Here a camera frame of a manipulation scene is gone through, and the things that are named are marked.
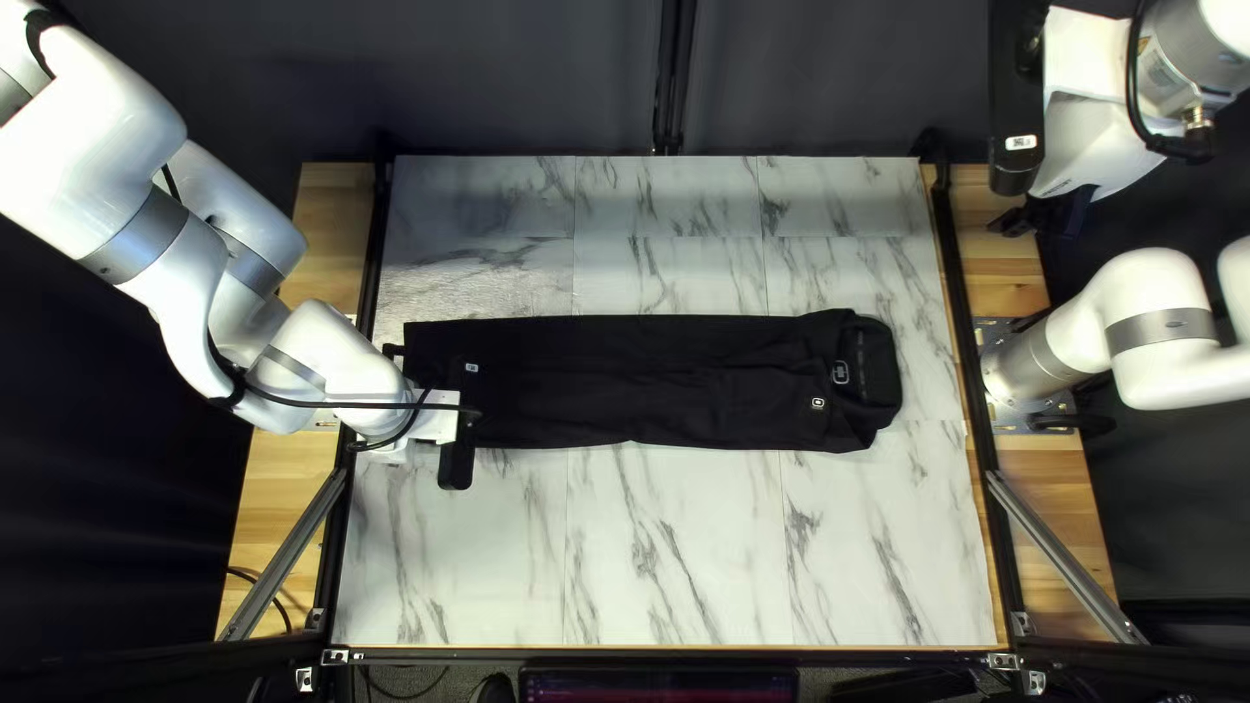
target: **metal bracket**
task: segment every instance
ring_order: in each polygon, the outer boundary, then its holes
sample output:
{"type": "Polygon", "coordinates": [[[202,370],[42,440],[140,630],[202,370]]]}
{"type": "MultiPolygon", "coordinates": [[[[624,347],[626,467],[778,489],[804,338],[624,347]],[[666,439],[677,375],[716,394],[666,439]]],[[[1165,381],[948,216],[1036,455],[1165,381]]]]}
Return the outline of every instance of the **metal bracket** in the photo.
{"type": "Polygon", "coordinates": [[[322,649],[321,650],[321,665],[322,667],[342,667],[348,663],[348,650],[346,649],[322,649]]]}
{"type": "Polygon", "coordinates": [[[316,495],[312,497],[312,502],[304,509],[304,513],[295,522],[295,527],[291,528],[286,539],[278,547],[278,553],[269,560],[269,565],[261,572],[260,578],[256,579],[251,590],[244,597],[239,609],[235,610],[230,622],[226,623],[225,629],[221,630],[221,634],[218,637],[220,642],[248,639],[251,635],[251,630],[256,629],[256,623],[265,614],[265,609],[269,608],[270,600],[278,594],[278,589],[282,587],[286,574],[291,573],[295,562],[299,560],[300,554],[304,553],[304,548],[308,547],[308,543],[316,533],[316,528],[325,520],[325,515],[330,512],[330,508],[334,508],[346,480],[348,470],[341,468],[335,469],[334,473],[326,477],[325,483],[321,484],[316,495]]]}
{"type": "Polygon", "coordinates": [[[1032,618],[1024,610],[1011,612],[1011,632],[1016,637],[1032,637],[1038,634],[1038,628],[1032,627],[1032,618]]]}
{"type": "Polygon", "coordinates": [[[985,655],[985,663],[996,672],[1020,670],[1020,658],[1010,652],[990,652],[985,655]]]}
{"type": "Polygon", "coordinates": [[[1045,672],[1024,672],[1029,674],[1029,684],[1024,688],[1025,695],[1041,695],[1046,692],[1045,672]]]}
{"type": "Polygon", "coordinates": [[[309,617],[304,619],[304,632],[321,632],[325,623],[325,608],[312,608],[309,617]]]}
{"type": "Polygon", "coordinates": [[[312,693],[312,667],[295,669],[295,690],[312,693]]]}
{"type": "Polygon", "coordinates": [[[1102,625],[1102,629],[1121,644],[1150,644],[1134,627],[1132,620],[1120,610],[1120,605],[1102,590],[1102,587],[1094,580],[1094,577],[1085,570],[1076,557],[1072,557],[1068,547],[1064,547],[1062,540],[1050,530],[1046,520],[1041,519],[1041,515],[1011,490],[1002,474],[986,472],[985,479],[985,487],[990,495],[1002,505],[1002,509],[1011,515],[1016,524],[1024,528],[1029,538],[1059,570],[1059,575],[1064,578],[1064,583],[1076,595],[1076,599],[1102,625]]]}

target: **metal mounting plate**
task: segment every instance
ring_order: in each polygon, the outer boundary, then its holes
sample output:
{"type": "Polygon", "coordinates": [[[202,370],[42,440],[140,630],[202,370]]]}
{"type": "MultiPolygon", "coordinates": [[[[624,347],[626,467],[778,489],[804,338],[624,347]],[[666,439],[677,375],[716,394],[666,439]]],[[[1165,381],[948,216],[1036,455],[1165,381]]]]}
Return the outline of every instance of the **metal mounting plate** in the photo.
{"type": "Polygon", "coordinates": [[[1020,659],[1010,652],[990,652],[985,663],[996,672],[1019,672],[1020,659]]]}
{"type": "Polygon", "coordinates": [[[312,693],[312,667],[295,669],[295,690],[312,693]]]}
{"type": "MultiPolygon", "coordinates": [[[[1016,318],[972,318],[972,334],[976,336],[978,348],[986,348],[991,344],[1002,344],[1015,336],[1008,325],[1016,318]]],[[[1046,414],[1072,415],[1076,413],[1076,403],[1070,390],[1061,390],[1044,402],[1046,414]]],[[[1046,428],[1029,429],[1029,413],[1022,413],[1005,403],[998,403],[990,394],[985,394],[985,404],[990,408],[990,423],[994,425],[994,434],[1072,434],[1074,428],[1046,428]]]]}
{"type": "Polygon", "coordinates": [[[1028,672],[1028,683],[1025,683],[1024,694],[1025,695],[1041,695],[1046,692],[1046,673],[1045,672],[1028,672]]]}
{"type": "Polygon", "coordinates": [[[342,667],[348,663],[346,649],[324,649],[321,652],[322,667],[342,667]]]}

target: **black fabric fold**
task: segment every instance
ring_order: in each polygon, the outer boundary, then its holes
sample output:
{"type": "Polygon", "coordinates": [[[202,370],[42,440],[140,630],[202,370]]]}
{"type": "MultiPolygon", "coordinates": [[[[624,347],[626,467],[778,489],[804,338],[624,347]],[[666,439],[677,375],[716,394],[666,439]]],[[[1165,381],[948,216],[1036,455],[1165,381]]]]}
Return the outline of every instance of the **black fabric fold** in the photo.
{"type": "Polygon", "coordinates": [[[408,323],[404,341],[421,387],[464,369],[479,447],[854,452],[902,397],[889,328],[845,309],[408,323]]]}

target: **logo patch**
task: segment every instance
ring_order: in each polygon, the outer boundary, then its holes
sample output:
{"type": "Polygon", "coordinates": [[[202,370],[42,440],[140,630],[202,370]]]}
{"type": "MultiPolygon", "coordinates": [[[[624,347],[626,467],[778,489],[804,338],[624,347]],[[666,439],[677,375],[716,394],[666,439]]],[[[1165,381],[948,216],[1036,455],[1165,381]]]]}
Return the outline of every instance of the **logo patch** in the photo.
{"type": "Polygon", "coordinates": [[[841,359],[834,362],[834,370],[829,374],[829,379],[838,385],[846,385],[851,382],[851,367],[841,359]]]}

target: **black cable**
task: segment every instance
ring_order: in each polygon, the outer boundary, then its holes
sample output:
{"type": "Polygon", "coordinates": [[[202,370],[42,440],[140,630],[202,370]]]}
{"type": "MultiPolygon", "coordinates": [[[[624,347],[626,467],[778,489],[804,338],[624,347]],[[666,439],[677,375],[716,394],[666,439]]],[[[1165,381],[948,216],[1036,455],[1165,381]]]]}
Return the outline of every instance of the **black cable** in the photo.
{"type": "MultiPolygon", "coordinates": [[[[430,390],[431,389],[426,388],[425,390],[421,392],[421,397],[416,399],[416,404],[418,405],[421,405],[422,403],[425,403],[425,398],[428,395],[430,395],[430,390]]],[[[346,449],[348,452],[372,452],[374,449],[381,449],[382,447],[386,447],[388,444],[391,444],[396,439],[399,439],[399,438],[404,437],[405,434],[408,434],[408,430],[412,429],[412,424],[416,422],[416,414],[418,414],[418,412],[419,410],[412,410],[411,413],[409,413],[408,422],[404,423],[404,427],[399,428],[399,432],[396,432],[395,434],[390,435],[389,438],[382,439],[380,442],[375,442],[372,444],[369,444],[369,443],[362,442],[362,440],[350,442],[350,443],[348,443],[346,447],[344,447],[344,449],[346,449]]]]}
{"type": "Polygon", "coordinates": [[[1141,43],[1141,24],[1145,21],[1150,0],[1138,0],[1129,24],[1129,48],[1124,71],[1124,106],[1129,113],[1132,131],[1145,143],[1146,149],[1169,158],[1184,159],[1190,165],[1205,164],[1211,160],[1211,130],[1198,128],[1185,131],[1185,136],[1154,134],[1141,119],[1141,105],[1138,98],[1138,54],[1141,43]]]}
{"type": "Polygon", "coordinates": [[[378,693],[381,693],[382,695],[385,695],[388,698],[394,698],[396,700],[416,700],[418,698],[420,698],[420,697],[425,695],[426,693],[434,690],[434,687],[439,685],[439,682],[442,680],[442,677],[448,675],[448,672],[450,669],[451,669],[451,667],[442,667],[442,670],[439,672],[439,675],[434,678],[434,683],[431,683],[430,685],[422,688],[421,690],[418,690],[416,693],[405,694],[405,695],[400,695],[398,693],[391,693],[390,690],[386,690],[385,688],[378,685],[378,682],[374,680],[372,674],[369,673],[369,667],[360,667],[360,674],[362,677],[365,677],[365,683],[368,684],[368,687],[365,688],[366,692],[369,689],[374,689],[378,693]]]}
{"type": "Polygon", "coordinates": [[[256,680],[251,682],[251,690],[248,692],[248,700],[245,703],[255,703],[256,700],[264,700],[265,693],[269,690],[269,677],[256,677],[256,680]]]}
{"type": "Polygon", "coordinates": [[[165,175],[165,186],[169,188],[169,196],[181,203],[182,196],[178,194],[178,185],[174,183],[174,173],[169,170],[169,164],[161,166],[160,173],[165,175]]]}
{"type": "MultiPolygon", "coordinates": [[[[252,585],[256,585],[256,577],[249,574],[248,572],[240,570],[235,567],[226,567],[226,573],[236,575],[244,580],[251,582],[252,585]]],[[[291,617],[286,614],[286,608],[282,608],[282,604],[278,602],[276,595],[274,597],[274,607],[278,608],[278,613],[282,615],[282,622],[286,624],[286,634],[294,633],[295,629],[291,628],[291,617]]]]}
{"type": "Polygon", "coordinates": [[[1138,45],[1141,43],[1141,23],[1146,16],[1146,6],[1149,0],[1138,0],[1138,6],[1132,11],[1132,21],[1129,24],[1129,55],[1125,60],[1126,70],[1124,73],[1124,104],[1129,109],[1129,123],[1132,125],[1132,131],[1138,133],[1138,138],[1146,144],[1146,149],[1156,151],[1159,145],[1156,139],[1160,136],[1146,129],[1146,123],[1141,119],[1141,106],[1138,100],[1138,45]]]}
{"type": "Polygon", "coordinates": [[[296,400],[295,398],[282,398],[272,393],[248,384],[248,390],[271,403],[291,405],[294,408],[364,408],[380,410],[455,410],[470,415],[476,420],[482,417],[481,410],[469,405],[452,405],[451,403],[358,403],[355,400],[296,400]]]}

